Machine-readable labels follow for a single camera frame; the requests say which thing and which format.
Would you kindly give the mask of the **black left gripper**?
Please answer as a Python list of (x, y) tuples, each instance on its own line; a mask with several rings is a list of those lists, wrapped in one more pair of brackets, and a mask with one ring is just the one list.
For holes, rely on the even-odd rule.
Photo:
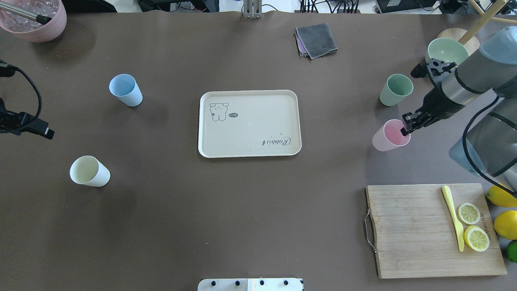
[[(20, 68), (15, 67), (11, 64), (7, 64), (5, 61), (0, 61), (0, 75), (1, 77), (13, 77), (16, 72), (20, 72), (28, 81), (31, 79), (28, 75)], [(0, 119), (1, 119), (1, 133), (13, 133), (20, 135), (18, 131), (26, 131), (32, 134), (40, 135), (46, 139), (52, 139), (54, 137), (54, 131), (49, 129), (48, 123), (35, 118), (32, 115), (25, 113), (15, 113), (7, 110), (5, 102), (0, 98)]]

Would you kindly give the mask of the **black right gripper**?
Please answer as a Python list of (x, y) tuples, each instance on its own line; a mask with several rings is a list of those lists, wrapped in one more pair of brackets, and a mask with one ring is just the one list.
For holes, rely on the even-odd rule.
[(415, 130), (428, 127), (439, 120), (450, 118), (465, 107), (447, 97), (441, 88), (441, 83), (446, 77), (454, 77), (453, 71), (456, 66), (454, 61), (450, 63), (431, 58), (412, 69), (413, 78), (429, 77), (433, 88), (424, 97), (422, 106), (410, 114), (410, 121), (403, 121), (403, 128), (400, 130), (403, 136), (408, 136)]

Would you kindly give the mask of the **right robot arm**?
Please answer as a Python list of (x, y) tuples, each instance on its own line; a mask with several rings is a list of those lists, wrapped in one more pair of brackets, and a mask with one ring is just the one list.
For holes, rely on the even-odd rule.
[(517, 30), (502, 28), (460, 64), (430, 59), (411, 75), (432, 89), (415, 112), (402, 116), (402, 135), (446, 120), (478, 97), (493, 94), (467, 122), (449, 155), (465, 169), (516, 195)]

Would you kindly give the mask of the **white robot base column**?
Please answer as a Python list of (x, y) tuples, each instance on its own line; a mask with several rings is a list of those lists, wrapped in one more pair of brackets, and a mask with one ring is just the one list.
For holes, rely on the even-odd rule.
[(198, 291), (303, 291), (301, 278), (207, 278)]

